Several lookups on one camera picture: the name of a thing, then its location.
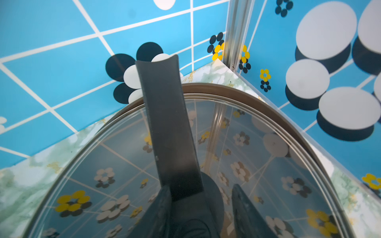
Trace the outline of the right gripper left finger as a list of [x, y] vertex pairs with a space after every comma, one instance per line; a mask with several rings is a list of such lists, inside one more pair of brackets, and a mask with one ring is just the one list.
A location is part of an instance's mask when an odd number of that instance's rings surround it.
[[168, 238], [172, 196], [170, 188], [163, 186], [154, 202], [127, 238]]

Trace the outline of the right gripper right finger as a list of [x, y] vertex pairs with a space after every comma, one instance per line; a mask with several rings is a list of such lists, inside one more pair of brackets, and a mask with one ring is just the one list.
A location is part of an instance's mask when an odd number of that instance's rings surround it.
[[269, 227], [238, 184], [232, 189], [234, 226], [237, 238], [268, 238]]

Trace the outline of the glass pot lid black handle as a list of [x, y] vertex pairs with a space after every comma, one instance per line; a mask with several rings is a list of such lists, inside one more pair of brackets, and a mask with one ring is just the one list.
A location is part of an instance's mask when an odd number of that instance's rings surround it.
[[58, 177], [26, 238], [353, 238], [326, 170], [261, 100], [131, 65], [142, 95]]

